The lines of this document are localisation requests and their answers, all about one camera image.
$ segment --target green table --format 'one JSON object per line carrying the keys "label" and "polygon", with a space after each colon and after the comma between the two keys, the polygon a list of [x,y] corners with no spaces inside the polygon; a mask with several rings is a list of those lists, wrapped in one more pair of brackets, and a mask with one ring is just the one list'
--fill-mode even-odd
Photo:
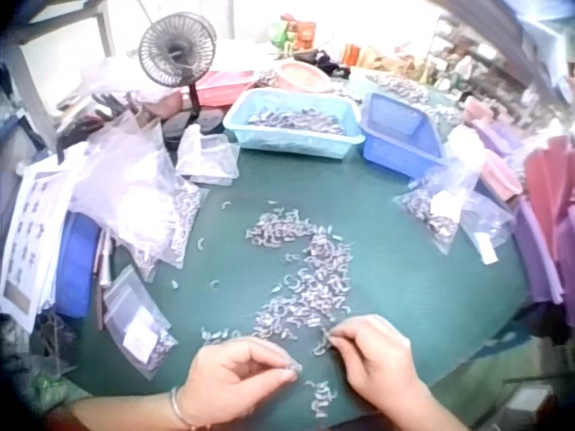
{"label": "green table", "polygon": [[[241,177],[234,185],[213,188],[200,210],[184,269],[162,265],[148,287],[180,341],[154,380],[146,381],[131,367],[109,334],[95,330],[92,317],[83,326],[79,367],[70,374],[75,383],[94,395],[168,391],[184,381],[201,347],[201,327],[250,333],[253,314],[270,299],[271,288],[298,268],[280,257],[304,246],[301,240],[273,251],[244,239],[245,229],[271,210],[269,199],[298,208],[314,223],[332,224],[334,233],[354,242],[353,313],[380,313],[411,338],[426,383],[437,382],[478,351],[526,297],[525,272],[513,242],[498,249],[500,262],[489,267],[461,232],[450,254],[442,255],[422,226],[392,202],[406,191],[407,180],[367,165],[359,149],[343,162],[242,150],[239,167]],[[227,200],[232,205],[222,210]],[[205,250],[199,251],[196,243],[202,237]],[[127,263],[126,253],[119,251],[115,272]],[[178,290],[172,289],[173,279]],[[214,279],[221,282],[217,289],[209,286]],[[258,425],[251,429],[315,429],[366,414],[346,389],[335,354],[311,353],[319,330],[297,335],[299,341],[280,344],[303,364],[303,374],[250,419]],[[313,418],[306,380],[329,380],[339,392],[327,419]]]}

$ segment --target fan grille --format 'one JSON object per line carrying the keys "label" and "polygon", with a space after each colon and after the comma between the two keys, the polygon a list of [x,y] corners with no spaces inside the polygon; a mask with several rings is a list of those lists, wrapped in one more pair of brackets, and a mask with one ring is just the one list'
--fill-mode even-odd
{"label": "fan grille", "polygon": [[210,68],[216,32],[195,13],[174,13],[150,26],[138,49],[140,64],[154,82],[182,87],[198,81]]}

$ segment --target blue plastic basket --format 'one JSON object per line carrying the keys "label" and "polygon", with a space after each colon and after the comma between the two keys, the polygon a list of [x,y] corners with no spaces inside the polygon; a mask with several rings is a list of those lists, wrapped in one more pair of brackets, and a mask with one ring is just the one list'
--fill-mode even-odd
{"label": "blue plastic basket", "polygon": [[93,262],[100,226],[80,213],[66,215],[56,273],[56,311],[81,318],[90,311]]}
{"label": "blue plastic basket", "polygon": [[366,134],[363,156],[412,178],[443,163],[443,145],[428,116],[405,103],[369,94],[360,124]]}
{"label": "blue plastic basket", "polygon": [[[300,111],[310,108],[337,117],[345,136],[248,125],[248,119],[262,110]],[[342,159],[352,146],[365,139],[359,128],[360,118],[358,106],[341,97],[261,88],[240,96],[227,113],[224,126],[235,133],[243,148]]]}

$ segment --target hand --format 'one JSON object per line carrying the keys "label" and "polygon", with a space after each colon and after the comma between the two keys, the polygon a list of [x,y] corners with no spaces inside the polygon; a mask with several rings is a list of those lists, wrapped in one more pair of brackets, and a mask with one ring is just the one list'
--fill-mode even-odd
{"label": "hand", "polygon": [[178,392],[184,418],[205,427],[242,418],[282,386],[296,380],[295,361],[280,346],[256,338],[203,347]]}
{"label": "hand", "polygon": [[183,109],[183,97],[180,92],[173,92],[157,103],[144,103],[144,107],[160,119],[170,119]]}
{"label": "hand", "polygon": [[353,317],[330,332],[346,366],[348,382],[364,399],[392,418],[415,409],[429,395],[411,356],[411,342],[381,316]]}

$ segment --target person's left hand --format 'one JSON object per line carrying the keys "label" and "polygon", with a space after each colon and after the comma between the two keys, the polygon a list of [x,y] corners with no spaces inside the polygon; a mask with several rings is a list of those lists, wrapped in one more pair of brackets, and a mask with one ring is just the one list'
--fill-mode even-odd
{"label": "person's left hand", "polygon": [[191,363],[188,381],[178,392],[184,418],[195,427],[230,422],[296,380],[296,362],[280,346],[244,338],[203,347]]}

